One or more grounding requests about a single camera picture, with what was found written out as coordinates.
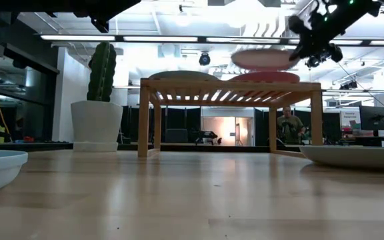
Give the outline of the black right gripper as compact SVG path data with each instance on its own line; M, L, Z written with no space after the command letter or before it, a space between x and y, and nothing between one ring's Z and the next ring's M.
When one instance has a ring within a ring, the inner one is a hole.
M299 36L299 42L290 54L290 61L309 57L312 50L335 50L337 48L336 44L331 43L331 40L337 36L337 16L314 15L309 20L310 28L298 15L292 15L288 19L289 30Z

